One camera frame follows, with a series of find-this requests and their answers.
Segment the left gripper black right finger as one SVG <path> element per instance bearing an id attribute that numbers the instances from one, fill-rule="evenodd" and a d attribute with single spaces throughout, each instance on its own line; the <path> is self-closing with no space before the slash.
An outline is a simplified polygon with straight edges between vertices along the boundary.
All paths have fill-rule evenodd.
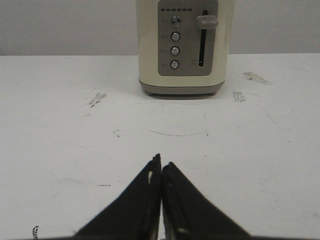
<path id="1" fill-rule="evenodd" d="M 166 237 L 249 237 L 213 205 L 170 162 L 162 170 L 162 213 Z"/>

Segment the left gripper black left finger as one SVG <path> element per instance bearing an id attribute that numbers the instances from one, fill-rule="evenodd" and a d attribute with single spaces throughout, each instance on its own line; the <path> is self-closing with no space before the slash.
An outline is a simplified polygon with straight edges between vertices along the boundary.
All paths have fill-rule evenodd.
<path id="1" fill-rule="evenodd" d="M 126 189 L 75 237 L 157 237 L 161 210 L 161 156 L 156 154 Z"/>

